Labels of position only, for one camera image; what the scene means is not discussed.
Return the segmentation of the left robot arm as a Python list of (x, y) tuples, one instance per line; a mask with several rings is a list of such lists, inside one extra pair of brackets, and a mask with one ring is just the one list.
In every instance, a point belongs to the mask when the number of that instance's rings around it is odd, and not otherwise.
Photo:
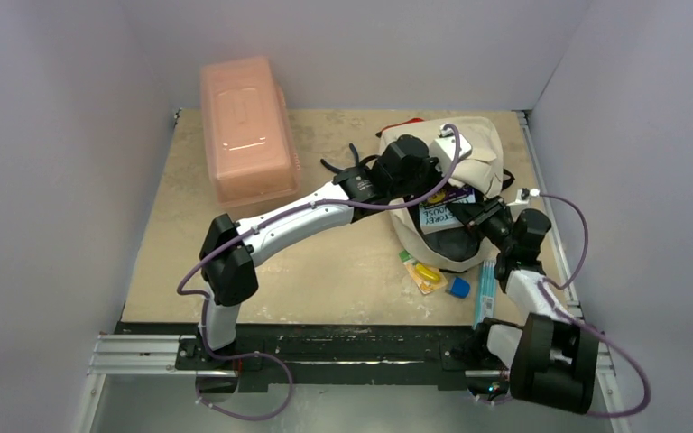
[(450, 159), (408, 134), (365, 157), (350, 144), (352, 166), (338, 168), (324, 161), (333, 178), (308, 196), (238, 221), (228, 214), (217, 216), (209, 224), (195, 269), (208, 285), (199, 322), (199, 359), (212, 369), (232, 360), (240, 306), (259, 289), (257, 267), (320, 232), (430, 198), (442, 190), (462, 157), (458, 139), (443, 148), (453, 152)]

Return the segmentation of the treehouse storey paperback book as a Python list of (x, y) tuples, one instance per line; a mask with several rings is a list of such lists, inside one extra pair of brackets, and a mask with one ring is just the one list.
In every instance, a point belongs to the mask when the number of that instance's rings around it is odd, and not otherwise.
[(477, 202), (478, 197), (479, 193), (472, 187), (458, 188), (447, 185), (419, 204), (420, 231), (429, 235), (462, 227), (462, 223), (448, 209), (448, 204), (471, 204)]

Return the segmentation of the cream canvas backpack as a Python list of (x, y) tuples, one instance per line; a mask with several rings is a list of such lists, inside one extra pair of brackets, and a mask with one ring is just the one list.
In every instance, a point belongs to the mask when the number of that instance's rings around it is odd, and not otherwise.
[(421, 139), (440, 158), (441, 171), (452, 162), (454, 147), (444, 149), (435, 141), (440, 128), (454, 124), (471, 152), (462, 158), (448, 184), (418, 206), (389, 212), (402, 247), (419, 262), (445, 272), (466, 272), (484, 261), (492, 246), (468, 235), (448, 210), (449, 203), (475, 203), (500, 195), (514, 182), (504, 167), (504, 150), (494, 123), (482, 116), (463, 116), (406, 122), (383, 129), (379, 151), (402, 135)]

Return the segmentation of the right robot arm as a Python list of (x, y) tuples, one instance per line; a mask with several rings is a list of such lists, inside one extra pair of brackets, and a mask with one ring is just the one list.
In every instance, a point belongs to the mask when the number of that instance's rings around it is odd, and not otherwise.
[(471, 237), (487, 239), (497, 248), (494, 277), (525, 316), (523, 325), (484, 319), (470, 344), (473, 360), (483, 367), (501, 361), (508, 369), (509, 393), (516, 400), (588, 413), (599, 341), (570, 320), (545, 286), (539, 255), (551, 230), (550, 219), (535, 208), (514, 215), (502, 198), (449, 209)]

